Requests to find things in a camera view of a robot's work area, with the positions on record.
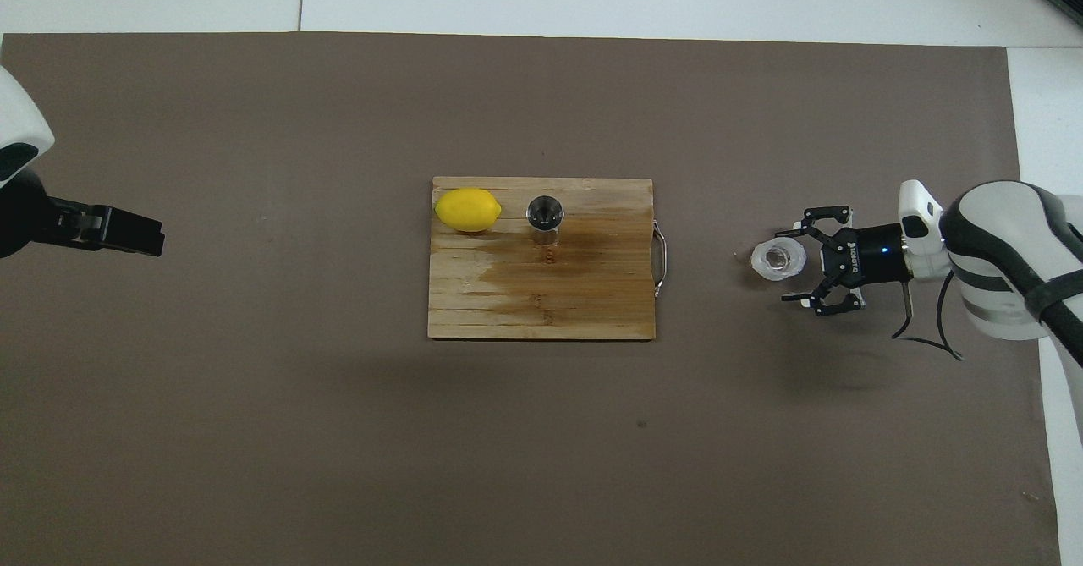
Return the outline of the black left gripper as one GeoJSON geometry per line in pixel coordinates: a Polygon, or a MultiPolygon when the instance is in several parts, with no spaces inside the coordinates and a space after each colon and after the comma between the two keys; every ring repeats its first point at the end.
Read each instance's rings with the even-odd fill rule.
{"type": "Polygon", "coordinates": [[[42,181],[27,168],[1,190],[1,256],[12,256],[44,231],[49,243],[62,247],[102,247],[146,256],[162,256],[162,222],[119,208],[74,202],[47,196],[42,181]]]}

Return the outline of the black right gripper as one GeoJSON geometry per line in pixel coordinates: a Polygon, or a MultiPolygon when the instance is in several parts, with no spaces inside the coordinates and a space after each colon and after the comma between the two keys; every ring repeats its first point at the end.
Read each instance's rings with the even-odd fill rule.
{"type": "Polygon", "coordinates": [[[900,223],[854,229],[848,205],[805,208],[803,216],[777,238],[809,237],[822,245],[824,278],[808,293],[790,293],[781,301],[796,303],[817,318],[850,313],[866,307],[861,286],[908,282],[910,269],[904,254],[904,231],[900,223]],[[815,222],[832,219],[841,227],[835,234],[817,229],[815,222]]]}

